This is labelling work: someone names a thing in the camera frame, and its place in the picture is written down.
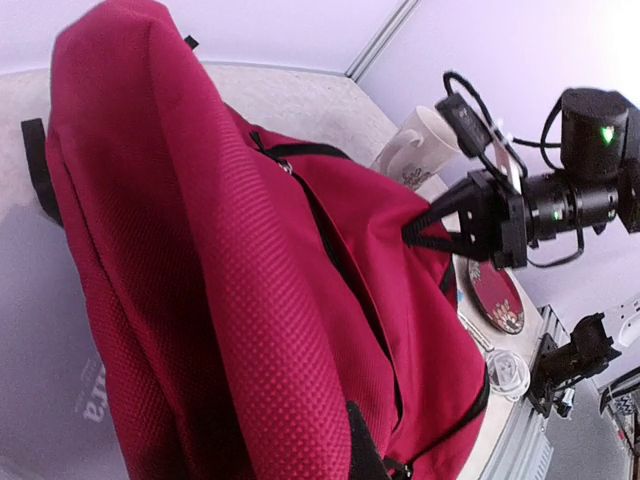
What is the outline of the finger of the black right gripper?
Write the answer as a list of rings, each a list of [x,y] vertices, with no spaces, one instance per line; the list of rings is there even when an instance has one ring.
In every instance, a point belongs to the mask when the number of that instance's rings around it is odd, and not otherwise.
[[[444,253],[471,253],[473,242],[469,235],[448,231],[441,222],[442,216],[427,210],[409,221],[402,228],[402,239],[409,247],[421,247]],[[439,224],[443,234],[427,235],[424,233],[433,225]]]

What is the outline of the red student backpack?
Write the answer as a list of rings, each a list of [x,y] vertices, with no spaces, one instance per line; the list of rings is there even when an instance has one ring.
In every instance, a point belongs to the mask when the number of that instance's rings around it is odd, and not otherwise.
[[[62,31],[23,138],[133,479],[455,479],[489,398],[431,205],[245,120],[154,1]]]

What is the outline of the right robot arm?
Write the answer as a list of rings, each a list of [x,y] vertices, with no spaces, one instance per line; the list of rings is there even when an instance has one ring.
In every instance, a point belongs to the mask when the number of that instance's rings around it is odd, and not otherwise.
[[[548,121],[561,121],[561,168],[511,180],[487,165],[437,198],[402,230],[406,245],[523,268],[527,250],[560,233],[601,233],[620,220],[639,230],[639,110],[621,93],[565,90]]]

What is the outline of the grey ianra book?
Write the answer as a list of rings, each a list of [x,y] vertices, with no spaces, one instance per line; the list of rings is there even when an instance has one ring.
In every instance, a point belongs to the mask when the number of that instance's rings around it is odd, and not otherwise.
[[[11,208],[1,222],[2,478],[127,478],[105,380],[62,229]]]

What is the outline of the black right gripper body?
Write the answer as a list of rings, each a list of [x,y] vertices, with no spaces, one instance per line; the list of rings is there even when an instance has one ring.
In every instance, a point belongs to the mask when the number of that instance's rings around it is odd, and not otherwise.
[[[450,215],[457,217],[459,230],[441,243],[446,252],[491,261],[497,268],[527,265],[524,198],[489,173],[469,173],[431,203],[433,219]]]

